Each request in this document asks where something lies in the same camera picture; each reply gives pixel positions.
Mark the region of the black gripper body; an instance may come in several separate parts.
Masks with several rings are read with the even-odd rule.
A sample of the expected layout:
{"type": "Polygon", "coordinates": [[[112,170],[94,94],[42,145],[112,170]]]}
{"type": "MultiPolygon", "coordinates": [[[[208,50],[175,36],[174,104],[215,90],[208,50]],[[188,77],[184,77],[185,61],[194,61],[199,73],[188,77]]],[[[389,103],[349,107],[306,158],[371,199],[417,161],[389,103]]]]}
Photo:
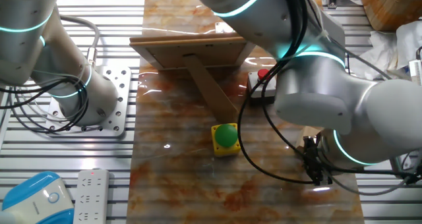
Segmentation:
{"type": "Polygon", "coordinates": [[[328,170],[328,165],[323,162],[320,156],[318,145],[321,141],[320,135],[304,136],[304,168],[307,173],[322,173],[324,169],[328,170]]]}

